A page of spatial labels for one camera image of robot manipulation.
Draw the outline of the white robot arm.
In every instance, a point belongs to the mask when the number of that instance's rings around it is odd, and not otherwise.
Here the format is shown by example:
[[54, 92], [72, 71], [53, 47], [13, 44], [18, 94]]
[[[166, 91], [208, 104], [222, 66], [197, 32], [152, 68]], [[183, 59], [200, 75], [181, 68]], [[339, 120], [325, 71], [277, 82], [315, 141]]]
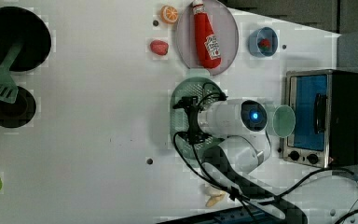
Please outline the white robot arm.
[[298, 206], [249, 177], [271, 156], [270, 138], [284, 138], [293, 132], [296, 117], [290, 106], [252, 99], [218, 101], [199, 112], [197, 125], [203, 133], [220, 140], [198, 156], [202, 173], [215, 186], [259, 208], [273, 206], [285, 224], [308, 224]]

